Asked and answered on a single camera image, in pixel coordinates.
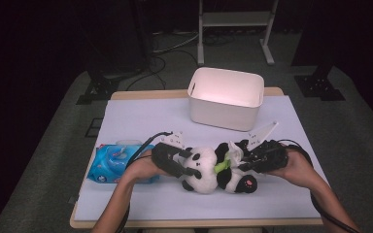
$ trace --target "shelf leg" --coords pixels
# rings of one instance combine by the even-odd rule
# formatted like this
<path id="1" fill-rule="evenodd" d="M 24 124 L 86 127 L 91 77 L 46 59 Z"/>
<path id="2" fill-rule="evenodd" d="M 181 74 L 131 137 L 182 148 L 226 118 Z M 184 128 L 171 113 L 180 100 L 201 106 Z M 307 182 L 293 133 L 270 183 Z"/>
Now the shelf leg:
<path id="1" fill-rule="evenodd" d="M 203 9 L 202 9 L 202 1 L 199 0 L 199 25 L 198 25 L 198 65 L 204 64 L 204 44 L 202 43 L 203 38 Z"/>
<path id="2" fill-rule="evenodd" d="M 271 29 L 272 29 L 272 24 L 274 23 L 275 14 L 277 12 L 278 2 L 279 0 L 274 0 L 274 3 L 272 4 L 271 14 L 269 15 L 269 18 L 268 18 L 268 24 L 266 26 L 265 37 L 259 40 L 268 65 L 275 64 L 271 51 L 268 48 L 268 41 L 269 41 L 269 36 L 271 35 Z"/>

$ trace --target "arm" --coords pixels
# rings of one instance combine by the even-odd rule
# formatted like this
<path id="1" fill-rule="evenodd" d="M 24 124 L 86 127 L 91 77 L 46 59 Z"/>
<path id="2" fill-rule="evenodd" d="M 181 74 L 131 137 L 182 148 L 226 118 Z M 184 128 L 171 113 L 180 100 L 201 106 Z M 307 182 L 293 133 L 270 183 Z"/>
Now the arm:
<path id="1" fill-rule="evenodd" d="M 151 151 L 147 150 L 140 159 L 132 163 L 124 172 L 107 207 L 91 232 L 116 232 L 125 216 L 135 183 L 138 180 L 147 179 L 157 174 L 166 175 L 153 164 Z"/>
<path id="2" fill-rule="evenodd" d="M 311 193 L 316 197 L 317 202 L 327 213 L 353 229 L 358 230 L 358 227 L 342 207 L 329 185 L 298 151 L 289 150 L 287 167 L 269 172 L 268 174 L 281 177 L 292 184 L 310 189 Z M 325 217 L 322 217 L 322 222 L 329 232 L 345 232 Z"/>

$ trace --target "dark background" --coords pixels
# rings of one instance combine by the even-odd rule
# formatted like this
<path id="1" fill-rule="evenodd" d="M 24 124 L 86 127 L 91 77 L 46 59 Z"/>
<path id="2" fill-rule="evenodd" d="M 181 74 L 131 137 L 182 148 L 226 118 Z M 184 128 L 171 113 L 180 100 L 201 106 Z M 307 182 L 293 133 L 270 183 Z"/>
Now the dark background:
<path id="1" fill-rule="evenodd" d="M 142 70 L 151 32 L 197 29 L 198 1 L 134 2 L 0 0 L 0 212 L 81 72 Z M 373 109 L 373 1 L 339 2 L 281 0 L 273 30 L 304 29 L 292 65 L 332 56 Z M 205 1 L 208 12 L 269 8 L 267 0 Z"/>

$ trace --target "person's left hand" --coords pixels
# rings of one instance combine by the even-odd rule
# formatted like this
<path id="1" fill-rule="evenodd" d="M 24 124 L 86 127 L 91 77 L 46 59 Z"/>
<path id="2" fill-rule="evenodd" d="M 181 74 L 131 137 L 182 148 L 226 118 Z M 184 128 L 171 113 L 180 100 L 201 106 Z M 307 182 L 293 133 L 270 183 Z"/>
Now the person's left hand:
<path id="1" fill-rule="evenodd" d="M 124 175 L 129 176 L 131 180 L 136 181 L 148 179 L 155 175 L 169 176 L 153 163 L 151 150 L 146 150 L 131 165 L 129 165 Z"/>

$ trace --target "forearm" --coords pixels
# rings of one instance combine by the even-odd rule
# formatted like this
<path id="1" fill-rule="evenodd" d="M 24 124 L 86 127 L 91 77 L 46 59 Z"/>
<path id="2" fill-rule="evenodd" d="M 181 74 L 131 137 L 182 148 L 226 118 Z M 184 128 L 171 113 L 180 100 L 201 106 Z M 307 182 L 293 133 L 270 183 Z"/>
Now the forearm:
<path id="1" fill-rule="evenodd" d="M 310 190 L 325 212 L 343 222 L 344 224 L 352 227 L 354 230 L 358 230 L 356 224 L 347 214 L 338 198 L 336 197 L 335 193 L 331 190 L 326 182 L 322 180 L 311 187 Z M 325 217 L 322 218 L 322 222 L 328 232 L 346 232 L 339 226 L 327 220 Z"/>
<path id="2" fill-rule="evenodd" d="M 132 189 L 135 181 L 122 177 L 117 184 L 107 207 L 97 220 L 92 232 L 116 232 L 126 210 L 132 195 Z"/>

